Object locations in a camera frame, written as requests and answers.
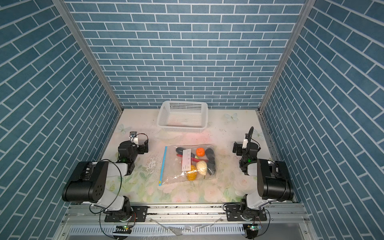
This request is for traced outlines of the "black avocado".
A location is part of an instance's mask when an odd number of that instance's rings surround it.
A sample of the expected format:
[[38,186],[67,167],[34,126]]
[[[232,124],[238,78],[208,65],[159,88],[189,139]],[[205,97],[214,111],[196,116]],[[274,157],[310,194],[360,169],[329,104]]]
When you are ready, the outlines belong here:
[[215,161],[215,153],[214,153],[213,149],[207,148],[205,150],[205,154],[206,154],[209,161]]
[[215,161],[208,161],[207,162],[208,166],[208,173],[213,176],[216,173],[216,163]]

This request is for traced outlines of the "small orange tangerine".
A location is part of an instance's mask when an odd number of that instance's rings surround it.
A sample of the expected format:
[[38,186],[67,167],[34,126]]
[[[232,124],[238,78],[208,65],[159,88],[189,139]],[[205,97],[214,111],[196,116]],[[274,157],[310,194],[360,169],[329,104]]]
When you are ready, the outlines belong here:
[[204,148],[197,148],[196,149],[196,156],[197,157],[204,157],[206,154],[206,151]]

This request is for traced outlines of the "cream white bun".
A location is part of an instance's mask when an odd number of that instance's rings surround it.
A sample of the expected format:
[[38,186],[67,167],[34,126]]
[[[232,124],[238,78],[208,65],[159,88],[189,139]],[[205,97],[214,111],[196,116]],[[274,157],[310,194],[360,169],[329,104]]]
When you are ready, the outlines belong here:
[[205,161],[199,161],[196,163],[197,171],[200,175],[206,176],[208,171],[208,165]]

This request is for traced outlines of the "dark purple eggplant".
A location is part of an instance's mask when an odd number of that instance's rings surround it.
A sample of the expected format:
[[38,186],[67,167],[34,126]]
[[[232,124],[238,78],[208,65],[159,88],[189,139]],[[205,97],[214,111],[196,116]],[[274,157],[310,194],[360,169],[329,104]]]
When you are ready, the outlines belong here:
[[181,147],[178,147],[178,148],[176,148],[176,152],[177,152],[177,154],[179,154],[179,155],[183,155],[183,152],[184,152],[184,148],[181,148]]

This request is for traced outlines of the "clear zip top bag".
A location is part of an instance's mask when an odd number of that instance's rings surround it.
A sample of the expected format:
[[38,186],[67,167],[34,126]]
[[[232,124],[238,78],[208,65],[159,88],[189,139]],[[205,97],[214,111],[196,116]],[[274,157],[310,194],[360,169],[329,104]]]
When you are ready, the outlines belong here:
[[[185,149],[183,155],[177,154],[176,148],[178,147]],[[191,165],[196,166],[196,163],[199,161],[205,161],[206,163],[209,161],[206,155],[204,157],[196,156],[195,158],[192,158],[191,154],[196,155],[197,148],[204,148],[205,150],[211,148],[215,153],[215,146],[211,144],[166,146],[161,164],[159,186],[214,179],[217,173],[216,153],[216,173],[213,176],[207,171],[206,176],[202,176],[198,173],[198,176],[194,181],[187,180],[187,171],[191,170]]]

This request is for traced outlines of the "yellow lemon food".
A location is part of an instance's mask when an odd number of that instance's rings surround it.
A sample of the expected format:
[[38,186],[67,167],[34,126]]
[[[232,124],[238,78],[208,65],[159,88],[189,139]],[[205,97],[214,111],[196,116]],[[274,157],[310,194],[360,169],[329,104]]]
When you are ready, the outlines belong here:
[[198,170],[197,167],[194,165],[191,165],[191,170],[187,171],[187,180],[188,181],[194,181],[198,176]]

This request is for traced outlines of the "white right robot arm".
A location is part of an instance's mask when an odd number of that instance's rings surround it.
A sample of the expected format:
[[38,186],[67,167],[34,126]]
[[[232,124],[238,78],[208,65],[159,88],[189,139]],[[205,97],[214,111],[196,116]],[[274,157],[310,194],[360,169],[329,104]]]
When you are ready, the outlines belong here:
[[245,175],[257,177],[257,190],[244,195],[238,204],[223,205],[229,222],[266,221],[265,206],[291,201],[294,197],[294,187],[286,163],[259,159],[257,154],[260,150],[258,143],[234,143],[233,153],[242,157],[239,161],[240,169]]

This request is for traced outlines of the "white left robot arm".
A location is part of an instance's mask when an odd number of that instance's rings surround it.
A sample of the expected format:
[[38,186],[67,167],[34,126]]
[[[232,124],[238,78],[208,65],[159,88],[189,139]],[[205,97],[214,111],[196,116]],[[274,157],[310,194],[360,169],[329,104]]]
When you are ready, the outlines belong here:
[[106,189],[108,177],[132,174],[138,155],[149,152],[149,141],[139,145],[134,139],[122,142],[118,147],[118,161],[80,162],[75,167],[62,192],[62,199],[70,203],[89,202],[106,214],[105,222],[144,222],[148,207],[133,207],[128,197]]

